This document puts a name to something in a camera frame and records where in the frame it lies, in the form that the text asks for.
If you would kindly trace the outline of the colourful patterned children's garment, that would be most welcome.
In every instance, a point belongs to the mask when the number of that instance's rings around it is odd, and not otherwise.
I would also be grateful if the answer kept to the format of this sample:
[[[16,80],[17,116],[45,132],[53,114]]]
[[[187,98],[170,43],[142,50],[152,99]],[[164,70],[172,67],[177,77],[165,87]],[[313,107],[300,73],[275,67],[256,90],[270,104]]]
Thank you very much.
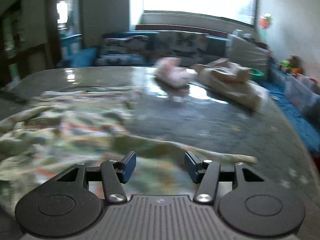
[[[46,91],[23,111],[1,121],[1,204],[13,211],[29,191],[66,168],[99,166],[137,154],[137,166],[125,186],[132,194],[189,194],[195,188],[183,170],[184,154],[221,164],[256,164],[255,157],[212,152],[179,142],[129,132],[140,100],[130,87],[75,92]]]

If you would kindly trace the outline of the grey quilted star table cover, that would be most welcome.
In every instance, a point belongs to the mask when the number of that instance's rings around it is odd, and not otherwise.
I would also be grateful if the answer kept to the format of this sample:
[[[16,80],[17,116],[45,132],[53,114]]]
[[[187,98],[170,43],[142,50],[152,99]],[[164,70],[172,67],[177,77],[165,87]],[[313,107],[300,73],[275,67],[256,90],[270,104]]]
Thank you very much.
[[[319,174],[308,149],[270,96],[262,111],[246,107],[191,83],[175,90],[154,78],[154,68],[82,67],[51,69],[25,77],[1,101],[1,121],[21,112],[46,91],[113,90],[130,87],[140,100],[128,127],[149,139],[179,142],[212,152],[247,155],[250,166],[298,194],[306,208],[300,239],[319,239]]]

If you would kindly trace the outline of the clear plastic storage box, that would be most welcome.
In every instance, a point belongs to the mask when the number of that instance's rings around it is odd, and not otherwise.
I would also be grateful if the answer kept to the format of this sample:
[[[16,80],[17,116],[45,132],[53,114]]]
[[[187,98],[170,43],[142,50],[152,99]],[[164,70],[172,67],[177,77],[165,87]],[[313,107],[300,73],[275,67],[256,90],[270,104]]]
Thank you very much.
[[[301,115],[308,119],[319,119],[319,85],[305,76],[289,75],[284,94]]]

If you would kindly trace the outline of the cream crumpled cloth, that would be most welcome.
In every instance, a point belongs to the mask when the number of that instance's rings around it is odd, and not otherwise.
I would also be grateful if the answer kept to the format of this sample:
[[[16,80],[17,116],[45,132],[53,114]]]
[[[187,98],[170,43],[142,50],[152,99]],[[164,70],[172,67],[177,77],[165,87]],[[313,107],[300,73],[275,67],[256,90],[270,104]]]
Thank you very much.
[[[197,72],[197,82],[250,110],[260,112],[268,101],[268,90],[250,80],[250,69],[229,59],[193,64],[191,68]]]

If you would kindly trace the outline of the green plastic bowl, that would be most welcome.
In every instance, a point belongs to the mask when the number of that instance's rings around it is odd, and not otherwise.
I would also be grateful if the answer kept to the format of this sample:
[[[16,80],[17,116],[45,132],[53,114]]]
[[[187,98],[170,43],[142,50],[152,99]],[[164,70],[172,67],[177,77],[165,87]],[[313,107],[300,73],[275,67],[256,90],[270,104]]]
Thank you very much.
[[[261,82],[264,79],[264,73],[258,69],[255,68],[250,68],[249,70],[250,73],[250,80],[254,81],[254,82]]]

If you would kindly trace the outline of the stuffed toy with green vest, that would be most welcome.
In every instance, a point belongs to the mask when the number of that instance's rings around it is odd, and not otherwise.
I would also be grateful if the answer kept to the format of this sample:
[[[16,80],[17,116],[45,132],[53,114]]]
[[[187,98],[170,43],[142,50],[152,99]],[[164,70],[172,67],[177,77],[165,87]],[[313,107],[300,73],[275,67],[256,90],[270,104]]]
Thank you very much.
[[[293,76],[297,76],[298,74],[303,75],[304,69],[301,67],[300,58],[296,55],[291,55],[288,59],[282,60],[278,64],[278,69],[283,73],[289,73]]]

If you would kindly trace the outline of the grey pillow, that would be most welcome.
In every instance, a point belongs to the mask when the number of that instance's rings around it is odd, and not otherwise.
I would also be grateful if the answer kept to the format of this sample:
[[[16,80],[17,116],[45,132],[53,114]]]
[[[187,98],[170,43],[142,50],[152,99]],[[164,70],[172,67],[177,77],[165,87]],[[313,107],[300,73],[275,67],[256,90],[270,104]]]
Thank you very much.
[[[227,36],[225,58],[243,67],[254,68],[268,77],[268,50],[257,47],[236,35]]]

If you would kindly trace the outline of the pink tissue pack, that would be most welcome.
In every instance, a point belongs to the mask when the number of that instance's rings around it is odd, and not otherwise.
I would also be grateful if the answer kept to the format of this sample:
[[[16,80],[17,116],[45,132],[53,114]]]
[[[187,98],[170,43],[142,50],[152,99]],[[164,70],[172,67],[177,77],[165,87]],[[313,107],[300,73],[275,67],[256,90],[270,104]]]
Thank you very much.
[[[181,58],[163,57],[158,59],[154,66],[155,78],[172,88],[182,88],[197,78],[193,69],[180,67]]]

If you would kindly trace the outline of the left butterfly cushion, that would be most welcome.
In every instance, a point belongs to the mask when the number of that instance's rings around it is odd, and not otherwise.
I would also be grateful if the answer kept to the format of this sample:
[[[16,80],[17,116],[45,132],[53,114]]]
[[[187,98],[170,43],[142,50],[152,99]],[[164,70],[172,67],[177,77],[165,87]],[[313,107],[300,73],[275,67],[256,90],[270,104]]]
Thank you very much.
[[[145,65],[148,39],[145,35],[102,38],[95,64],[97,66]]]

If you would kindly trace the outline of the butterfly cushion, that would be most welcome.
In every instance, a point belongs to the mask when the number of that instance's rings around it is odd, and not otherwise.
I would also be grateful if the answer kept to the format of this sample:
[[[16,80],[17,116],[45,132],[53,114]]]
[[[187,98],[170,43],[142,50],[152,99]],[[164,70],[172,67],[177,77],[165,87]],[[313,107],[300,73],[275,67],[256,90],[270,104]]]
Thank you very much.
[[[148,39],[145,35],[102,38],[95,64],[97,66],[145,65]]]
[[[205,34],[187,31],[159,31],[153,40],[153,50],[149,59],[155,62],[163,57],[178,57],[180,65],[189,67],[196,63],[204,63],[208,47]]]

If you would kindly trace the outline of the right butterfly cushion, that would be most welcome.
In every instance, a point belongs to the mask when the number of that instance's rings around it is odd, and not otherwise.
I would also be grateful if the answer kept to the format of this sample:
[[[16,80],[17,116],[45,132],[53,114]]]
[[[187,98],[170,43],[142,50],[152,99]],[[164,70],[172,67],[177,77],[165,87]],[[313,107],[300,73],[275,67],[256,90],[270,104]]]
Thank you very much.
[[[159,31],[153,40],[153,50],[149,59],[155,62],[163,57],[178,57],[180,65],[189,67],[196,63],[204,63],[208,47],[205,34],[187,31]]]

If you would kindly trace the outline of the blue sofa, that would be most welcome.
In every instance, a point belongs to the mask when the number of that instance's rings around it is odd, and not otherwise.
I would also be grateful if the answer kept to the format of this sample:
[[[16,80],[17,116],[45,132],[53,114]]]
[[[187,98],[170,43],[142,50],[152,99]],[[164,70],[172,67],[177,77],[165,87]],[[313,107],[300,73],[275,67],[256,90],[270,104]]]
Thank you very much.
[[[153,40],[155,38],[155,35],[159,31],[164,30],[126,31],[120,33],[104,34],[100,38],[100,41],[102,38],[106,37],[121,38],[134,35],[145,35],[149,38],[146,47],[147,63],[142,66],[151,66],[155,62],[150,61],[149,52],[153,50]],[[208,64],[209,61],[212,59],[219,59],[225,57],[227,38],[214,37],[207,34],[205,35],[208,38],[208,47],[204,56],[204,63],[201,64]],[[65,68],[97,66],[95,64],[95,59],[97,58],[98,50],[100,48],[100,41],[97,46],[80,49],[75,53],[71,51],[71,45],[74,43],[79,43],[81,38],[82,36],[80,34],[75,34],[71,36],[65,36],[60,39],[61,47],[65,52],[67,52],[67,56],[64,57],[63,60],[58,63],[58,67]],[[268,77],[266,80],[263,79],[263,81],[259,83],[270,91],[271,96],[275,96],[278,98],[277,104],[280,106],[280,109],[286,114],[286,116],[292,122],[294,128],[296,129],[302,141],[306,145],[308,151],[311,153],[313,157],[319,157],[319,119],[308,119],[300,114],[300,112],[291,102],[289,102],[289,100],[286,98],[284,94],[287,77],[292,74],[281,74],[282,80],[279,81],[276,80],[276,78],[273,75],[275,71],[276,66],[274,62],[270,60],[268,55]]]

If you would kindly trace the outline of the colourful pinwheel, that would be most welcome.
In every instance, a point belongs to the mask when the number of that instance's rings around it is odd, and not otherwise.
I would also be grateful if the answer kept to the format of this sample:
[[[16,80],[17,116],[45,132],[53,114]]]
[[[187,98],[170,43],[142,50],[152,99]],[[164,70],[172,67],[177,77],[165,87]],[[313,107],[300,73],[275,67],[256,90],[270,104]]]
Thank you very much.
[[[273,21],[273,19],[272,19],[271,14],[265,13],[260,16],[258,23],[262,29],[268,29],[271,27],[272,21]]]

